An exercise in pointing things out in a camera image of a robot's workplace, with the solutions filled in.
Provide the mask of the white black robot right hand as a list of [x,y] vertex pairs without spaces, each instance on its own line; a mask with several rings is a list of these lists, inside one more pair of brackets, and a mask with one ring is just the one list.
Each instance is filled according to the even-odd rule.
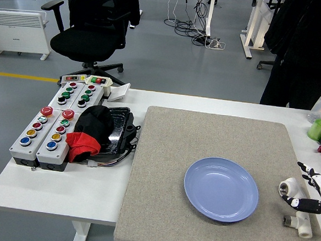
[[[321,197],[321,175],[314,171],[308,165],[305,165],[302,162],[297,163],[307,175],[302,175],[302,177],[308,181],[308,184],[316,189]],[[280,194],[280,196],[296,211],[321,214],[321,201],[316,199],[308,198],[295,198],[288,196],[287,194]]]

